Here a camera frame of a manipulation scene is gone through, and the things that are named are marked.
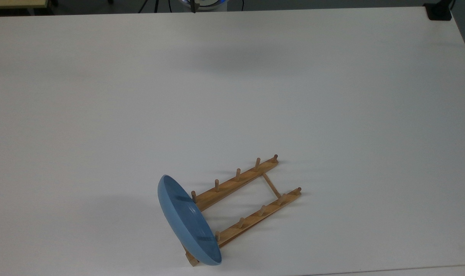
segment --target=wooden surface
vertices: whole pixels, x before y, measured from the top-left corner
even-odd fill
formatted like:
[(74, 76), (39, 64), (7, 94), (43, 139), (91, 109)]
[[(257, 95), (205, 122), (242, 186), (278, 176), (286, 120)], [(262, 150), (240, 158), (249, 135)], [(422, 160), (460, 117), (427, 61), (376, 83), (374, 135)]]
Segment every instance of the wooden surface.
[(48, 0), (0, 0), (0, 9), (44, 8)]
[[(191, 267), (159, 179), (201, 194), (272, 153), (271, 181), (302, 196), (220, 266)], [(258, 177), (203, 214), (222, 231), (274, 198)], [(0, 18), (0, 275), (464, 264), (455, 21), (423, 7)]]

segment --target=table surface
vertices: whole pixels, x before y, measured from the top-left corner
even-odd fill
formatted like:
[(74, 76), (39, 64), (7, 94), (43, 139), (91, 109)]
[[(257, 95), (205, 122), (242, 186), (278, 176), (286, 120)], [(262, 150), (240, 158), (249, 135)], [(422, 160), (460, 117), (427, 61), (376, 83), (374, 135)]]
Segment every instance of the table surface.
[(465, 266), (329, 274), (331, 276), (465, 276)]
[(48, 0), (0, 0), (0, 9), (44, 8)]
[[(157, 200), (302, 196), (190, 267)], [(264, 180), (204, 212), (271, 202)], [(423, 7), (0, 18), (0, 275), (465, 265), (465, 45)]]

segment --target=gray floor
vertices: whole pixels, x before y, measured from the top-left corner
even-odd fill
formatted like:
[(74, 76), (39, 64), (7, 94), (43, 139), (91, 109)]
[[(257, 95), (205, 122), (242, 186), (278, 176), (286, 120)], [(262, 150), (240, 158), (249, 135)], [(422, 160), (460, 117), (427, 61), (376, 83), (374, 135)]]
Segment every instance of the gray floor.
[[(59, 0), (59, 6), (52, 7), (52, 11), (56, 15), (136, 13), (144, 3), (144, 0), (114, 1), (113, 5), (109, 5), (106, 0)], [(155, 1), (149, 0), (142, 12), (154, 12)], [(244, 10), (421, 7), (425, 2), (435, 3), (438, 0), (245, 0)], [(230, 0), (227, 8), (229, 11), (240, 11), (241, 0)], [(171, 0), (171, 9), (173, 12), (183, 12), (183, 7), (178, 0)], [(167, 0), (160, 0), (158, 12), (169, 12)], [(465, 0), (457, 0), (452, 13), (465, 42)]]

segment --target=blue bowl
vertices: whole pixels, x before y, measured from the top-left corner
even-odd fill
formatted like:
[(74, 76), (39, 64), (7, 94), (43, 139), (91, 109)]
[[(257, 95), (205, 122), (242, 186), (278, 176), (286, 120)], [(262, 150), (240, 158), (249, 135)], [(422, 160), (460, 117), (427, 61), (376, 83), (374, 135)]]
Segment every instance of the blue bowl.
[(206, 265), (220, 265), (222, 255), (215, 236), (183, 187), (171, 176), (163, 175), (157, 196), (164, 216), (188, 252)]

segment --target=black cable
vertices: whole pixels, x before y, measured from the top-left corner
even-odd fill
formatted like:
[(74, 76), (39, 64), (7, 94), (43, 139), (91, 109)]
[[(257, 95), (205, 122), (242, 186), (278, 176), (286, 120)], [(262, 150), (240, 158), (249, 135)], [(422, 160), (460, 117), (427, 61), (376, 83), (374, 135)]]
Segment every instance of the black cable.
[(140, 13), (140, 12), (143, 10), (143, 8), (145, 7), (145, 4), (147, 4), (147, 1), (148, 1), (148, 0), (145, 0), (145, 1), (143, 2), (143, 5), (142, 5), (142, 7), (141, 7), (141, 9), (139, 10), (138, 13)]

